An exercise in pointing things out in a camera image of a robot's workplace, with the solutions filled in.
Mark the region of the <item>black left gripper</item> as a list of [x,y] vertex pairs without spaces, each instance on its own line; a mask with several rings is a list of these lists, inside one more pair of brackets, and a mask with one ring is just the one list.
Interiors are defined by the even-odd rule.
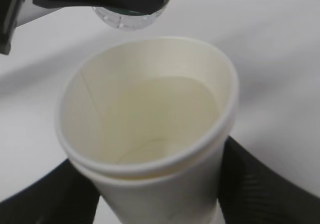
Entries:
[[25,0],[0,0],[0,53],[8,55],[21,6]]

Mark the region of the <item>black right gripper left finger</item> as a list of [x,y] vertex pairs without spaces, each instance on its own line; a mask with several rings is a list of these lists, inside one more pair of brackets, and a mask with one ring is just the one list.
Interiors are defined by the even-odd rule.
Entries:
[[91,224],[100,194],[68,160],[1,201],[2,224]]

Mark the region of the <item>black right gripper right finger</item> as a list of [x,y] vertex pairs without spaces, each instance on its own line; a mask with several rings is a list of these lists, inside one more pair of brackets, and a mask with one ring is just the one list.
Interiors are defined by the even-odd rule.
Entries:
[[226,140],[218,202],[227,224],[318,224],[320,199]]

